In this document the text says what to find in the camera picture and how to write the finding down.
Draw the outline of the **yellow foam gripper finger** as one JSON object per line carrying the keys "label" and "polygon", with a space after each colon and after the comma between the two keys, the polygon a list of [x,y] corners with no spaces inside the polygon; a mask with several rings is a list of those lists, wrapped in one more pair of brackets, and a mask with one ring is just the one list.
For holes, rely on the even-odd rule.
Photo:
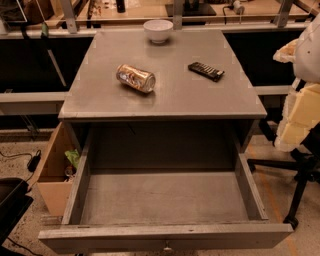
{"label": "yellow foam gripper finger", "polygon": [[275,54],[273,55],[273,59],[275,61],[281,63],[294,63],[295,62],[295,50],[298,40],[294,39],[278,49]]}
{"label": "yellow foam gripper finger", "polygon": [[276,149],[290,152],[297,148],[319,122],[320,84],[306,83],[299,91],[292,89],[285,99],[277,129]]}

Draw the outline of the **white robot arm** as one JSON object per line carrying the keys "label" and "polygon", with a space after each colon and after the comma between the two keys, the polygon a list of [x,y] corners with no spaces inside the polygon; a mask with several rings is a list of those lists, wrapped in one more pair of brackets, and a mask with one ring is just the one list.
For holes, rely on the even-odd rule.
{"label": "white robot arm", "polygon": [[289,152],[320,122],[320,15],[298,39],[277,50],[273,59],[292,62],[296,77],[285,99],[274,142],[278,150]]}

